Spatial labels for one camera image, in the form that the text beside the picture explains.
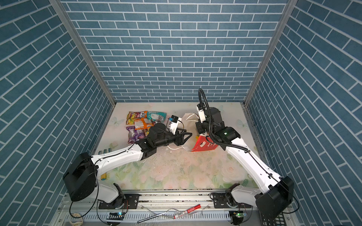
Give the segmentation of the red white paper bag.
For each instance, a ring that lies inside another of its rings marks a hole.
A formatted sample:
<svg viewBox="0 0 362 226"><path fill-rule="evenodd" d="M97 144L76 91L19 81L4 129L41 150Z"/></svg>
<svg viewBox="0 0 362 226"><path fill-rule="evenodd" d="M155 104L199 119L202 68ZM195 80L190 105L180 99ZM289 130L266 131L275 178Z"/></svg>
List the red white paper bag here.
<svg viewBox="0 0 362 226"><path fill-rule="evenodd" d="M183 124L179 122L178 129L185 129L192 133L192 136L181 146L174 143L168 145L171 150L183 149L188 152L212 151L218 148L217 144L212 143L211 139L206 139L206 135L200 135L197 131L196 122L198 116L195 113L185 113L181 118Z"/></svg>

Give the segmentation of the teal red snack packet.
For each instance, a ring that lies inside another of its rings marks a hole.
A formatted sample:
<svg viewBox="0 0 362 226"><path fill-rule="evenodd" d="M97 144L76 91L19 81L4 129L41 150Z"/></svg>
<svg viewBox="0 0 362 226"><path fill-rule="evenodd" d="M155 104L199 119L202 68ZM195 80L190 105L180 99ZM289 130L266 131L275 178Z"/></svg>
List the teal red snack packet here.
<svg viewBox="0 0 362 226"><path fill-rule="evenodd" d="M167 113L165 112L157 112L157 111L148 111L147 118L155 123L163 123L167 117Z"/></svg>

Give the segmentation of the purple snack packet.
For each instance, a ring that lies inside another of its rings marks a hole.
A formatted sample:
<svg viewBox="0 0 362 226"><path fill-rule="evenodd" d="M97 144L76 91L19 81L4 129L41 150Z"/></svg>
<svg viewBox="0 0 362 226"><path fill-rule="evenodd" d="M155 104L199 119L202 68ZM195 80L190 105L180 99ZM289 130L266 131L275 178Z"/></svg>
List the purple snack packet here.
<svg viewBox="0 0 362 226"><path fill-rule="evenodd" d="M146 137L145 130L136 130L134 126L126 127L128 131L128 144L134 144Z"/></svg>

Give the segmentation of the orange fruit candy packet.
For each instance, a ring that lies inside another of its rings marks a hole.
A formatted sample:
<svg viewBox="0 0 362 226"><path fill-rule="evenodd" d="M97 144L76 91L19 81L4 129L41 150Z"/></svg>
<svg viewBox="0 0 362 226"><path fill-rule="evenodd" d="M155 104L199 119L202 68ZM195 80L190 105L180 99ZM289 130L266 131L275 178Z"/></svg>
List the orange fruit candy packet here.
<svg viewBox="0 0 362 226"><path fill-rule="evenodd" d="M148 134L150 133L150 129L144 129L143 132L144 132L145 136L148 136Z"/></svg>

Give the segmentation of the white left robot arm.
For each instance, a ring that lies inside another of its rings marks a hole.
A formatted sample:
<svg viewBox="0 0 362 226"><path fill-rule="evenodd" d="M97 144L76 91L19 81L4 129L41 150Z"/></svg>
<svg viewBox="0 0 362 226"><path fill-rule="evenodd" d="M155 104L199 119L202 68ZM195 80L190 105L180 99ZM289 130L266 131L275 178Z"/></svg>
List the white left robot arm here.
<svg viewBox="0 0 362 226"><path fill-rule="evenodd" d="M182 146L192 136L185 129L168 131L162 123L150 128L147 137L128 147L104 154L79 154L66 170L63 181L73 202L94 197L106 203L121 200L118 185L109 186L101 182L101 175L128 163L147 159L156 153L158 147L171 143Z"/></svg>

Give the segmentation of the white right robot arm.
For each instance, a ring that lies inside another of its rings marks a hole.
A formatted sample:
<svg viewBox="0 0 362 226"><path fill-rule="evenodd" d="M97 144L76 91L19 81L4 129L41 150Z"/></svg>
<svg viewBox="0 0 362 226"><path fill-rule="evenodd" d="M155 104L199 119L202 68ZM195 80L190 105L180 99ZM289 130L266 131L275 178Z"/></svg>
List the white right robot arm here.
<svg viewBox="0 0 362 226"><path fill-rule="evenodd" d="M209 130L207 122L197 122L199 134L216 132L213 142L235 158L255 181L257 188L242 186L238 183L225 191L225 199L231 207L241 203L256 206L268 219L281 214L293 201L294 181L281 177L254 154L240 134L232 127Z"/></svg>

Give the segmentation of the red marker pen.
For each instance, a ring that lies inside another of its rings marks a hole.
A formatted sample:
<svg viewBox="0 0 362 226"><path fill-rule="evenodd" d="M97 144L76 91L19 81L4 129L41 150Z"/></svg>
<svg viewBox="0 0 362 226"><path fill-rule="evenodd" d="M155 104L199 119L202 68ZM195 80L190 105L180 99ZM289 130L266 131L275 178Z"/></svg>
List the red marker pen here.
<svg viewBox="0 0 362 226"><path fill-rule="evenodd" d="M187 214L190 214L191 212L193 212L193 211L195 211L195 210L198 210L198 209L200 209L200 208L201 208L201 205L198 204L198 205L196 205L196 206L194 206L194 207L191 207L191 208L189 208L189 209L187 209L187 210L185 210L185 211L181 211L181 212L175 214L173 218L174 218L174 219L181 218L182 216L187 215Z"/></svg>

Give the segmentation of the metal rod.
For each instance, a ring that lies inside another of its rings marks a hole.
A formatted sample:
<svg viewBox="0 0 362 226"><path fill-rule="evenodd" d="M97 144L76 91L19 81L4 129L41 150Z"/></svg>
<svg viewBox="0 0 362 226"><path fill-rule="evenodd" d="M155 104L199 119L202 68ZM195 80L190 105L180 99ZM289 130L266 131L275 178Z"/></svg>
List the metal rod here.
<svg viewBox="0 0 362 226"><path fill-rule="evenodd" d="M147 218L145 218L145 219L141 219L141 220L137 221L137 223L138 223L138 224L139 224L139 223L143 223L143 222L146 222L146 221L149 221L149 220L158 218L158 217L166 217L166 218L172 218L172 219L173 219L173 217L172 217L171 215L168 215L168 214L167 214L169 211L176 211L177 213L180 213L179 210L176 210L176 209L168 209L168 210L165 211L165 212L162 212L162 213L159 213L159 214L154 214L153 216L147 217Z"/></svg>

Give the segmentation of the black calculator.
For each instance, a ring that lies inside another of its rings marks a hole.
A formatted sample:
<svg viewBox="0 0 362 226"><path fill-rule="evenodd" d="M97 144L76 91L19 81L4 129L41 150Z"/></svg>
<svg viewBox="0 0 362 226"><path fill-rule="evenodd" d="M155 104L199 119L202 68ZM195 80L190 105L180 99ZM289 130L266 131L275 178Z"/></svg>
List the black calculator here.
<svg viewBox="0 0 362 226"><path fill-rule="evenodd" d="M285 221L283 213L279 214L276 218L271 219L259 212L261 225L262 226L286 226L287 223Z"/></svg>

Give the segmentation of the beige rubber band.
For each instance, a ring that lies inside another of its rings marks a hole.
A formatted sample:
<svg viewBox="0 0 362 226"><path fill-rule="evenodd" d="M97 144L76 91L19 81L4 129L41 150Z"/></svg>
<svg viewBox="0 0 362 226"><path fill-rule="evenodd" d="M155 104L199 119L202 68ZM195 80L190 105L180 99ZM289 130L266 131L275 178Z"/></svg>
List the beige rubber band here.
<svg viewBox="0 0 362 226"><path fill-rule="evenodd" d="M84 223L83 219L82 218L77 218L76 221L71 221L69 220L69 224L71 226L82 226Z"/></svg>

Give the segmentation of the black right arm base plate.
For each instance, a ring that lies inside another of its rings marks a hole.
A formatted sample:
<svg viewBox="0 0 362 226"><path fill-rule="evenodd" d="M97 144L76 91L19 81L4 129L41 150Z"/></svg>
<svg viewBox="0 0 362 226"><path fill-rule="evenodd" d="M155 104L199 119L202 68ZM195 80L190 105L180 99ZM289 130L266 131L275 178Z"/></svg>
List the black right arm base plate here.
<svg viewBox="0 0 362 226"><path fill-rule="evenodd" d="M213 202L214 208L215 209L226 209L226 208L232 208L232 209L237 209L237 208L251 208L251 205L245 204L245 203L236 203L234 201L229 201L226 196L225 193L215 193L212 192L209 194L210 199Z"/></svg>

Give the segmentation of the aluminium front rail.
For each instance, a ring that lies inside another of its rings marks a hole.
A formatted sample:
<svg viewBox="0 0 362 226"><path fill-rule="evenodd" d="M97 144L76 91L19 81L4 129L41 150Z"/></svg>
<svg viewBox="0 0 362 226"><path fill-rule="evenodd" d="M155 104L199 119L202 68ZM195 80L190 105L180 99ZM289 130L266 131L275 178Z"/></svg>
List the aluminium front rail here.
<svg viewBox="0 0 362 226"><path fill-rule="evenodd" d="M101 201L94 201L86 198L83 201L71 203L65 197L61 203L52 226L71 226L69 220L76 221L82 218L83 225L100 226L150 226L150 225L201 225L211 223L212 225L227 226L261 226L259 209L256 206L251 208L226 208L215 209L209 194L224 193L221 190L199 190L199 191L125 191L125 194L139 194L137 209L114 209L101 210ZM137 223L141 219L176 209L185 211L200 204L201 208L184 215L178 219L158 217L143 223ZM287 225L291 225L289 215L284 215Z"/></svg>

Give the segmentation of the aluminium corner frame post right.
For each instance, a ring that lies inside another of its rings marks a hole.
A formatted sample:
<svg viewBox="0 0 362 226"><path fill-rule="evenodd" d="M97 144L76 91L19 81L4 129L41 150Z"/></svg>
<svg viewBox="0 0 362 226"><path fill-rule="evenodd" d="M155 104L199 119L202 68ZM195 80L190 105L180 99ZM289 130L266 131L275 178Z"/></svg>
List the aluminium corner frame post right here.
<svg viewBox="0 0 362 226"><path fill-rule="evenodd" d="M276 30L271 38L270 44L268 45L268 48L265 52L263 60L259 66L257 73L255 74L254 80L253 80L251 87L248 91L248 94L244 100L244 106L248 106L250 104L253 94L258 86L258 83L260 82L260 80L263 76L263 73L270 61L270 58L276 48L276 45L278 44L278 41L282 35L282 32L284 31L285 26L291 16L291 13L294 10L294 7L296 6L297 2L298 2L297 0L290 0L287 2L286 6L284 8L284 11L282 13L281 19L276 26Z"/></svg>

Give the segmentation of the aluminium corner frame post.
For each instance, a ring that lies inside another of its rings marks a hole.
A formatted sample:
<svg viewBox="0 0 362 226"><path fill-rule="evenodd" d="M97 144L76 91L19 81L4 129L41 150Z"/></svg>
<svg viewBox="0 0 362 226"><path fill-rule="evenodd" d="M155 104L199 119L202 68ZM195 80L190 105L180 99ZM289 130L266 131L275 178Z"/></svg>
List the aluminium corner frame post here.
<svg viewBox="0 0 362 226"><path fill-rule="evenodd" d="M61 20L62 24L66 28L67 32L69 33L71 39L75 43L76 47L80 51L81 55L83 56L87 66L92 71L94 77L100 84L102 90L104 91L105 95L107 96L108 100L110 101L111 105L115 107L116 101L111 94L109 88L105 84L98 68L96 67L92 57L90 56L84 42L82 41L80 35L78 34L75 26L73 25L69 15L67 14L64 6L62 5L61 1L59 0L49 0L51 6L54 8L56 14L58 15L59 19Z"/></svg>
<svg viewBox="0 0 362 226"><path fill-rule="evenodd" d="M270 58L276 48L276 45L278 44L278 41L282 35L282 32L284 31L285 26L291 16L291 13L294 10L294 7L296 6L297 2L298 2L297 0L290 0L287 2L286 6L284 8L284 11L282 13L281 19L276 26L276 30L271 38L270 44L268 45L268 48L265 52L263 60L259 66L257 73L255 74L254 80L253 80L251 87L248 91L248 94L244 100L244 106L248 106L250 104L253 94L258 86L258 83L260 82L260 80L263 76L263 73L270 61Z"/></svg>

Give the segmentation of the aluminium corner frame post left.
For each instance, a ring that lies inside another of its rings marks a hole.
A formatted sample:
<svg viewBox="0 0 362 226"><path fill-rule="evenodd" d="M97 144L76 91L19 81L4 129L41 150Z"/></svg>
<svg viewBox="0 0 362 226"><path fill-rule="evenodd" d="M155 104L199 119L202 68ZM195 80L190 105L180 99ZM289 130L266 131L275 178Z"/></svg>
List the aluminium corner frame post left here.
<svg viewBox="0 0 362 226"><path fill-rule="evenodd" d="M66 28L67 32L69 33L71 39L75 43L76 47L80 51L81 55L83 56L87 66L92 71L94 77L100 84L102 90L104 91L105 95L107 96L108 100L110 101L111 105L115 107L116 101L111 94L109 88L105 84L98 68L96 67L92 57L90 56L84 42L82 41L80 35L78 34L75 26L73 25L69 15L67 14L64 6L62 5L61 1L59 0L49 0L51 6L54 8L56 14L58 15L59 19L61 20L62 24Z"/></svg>

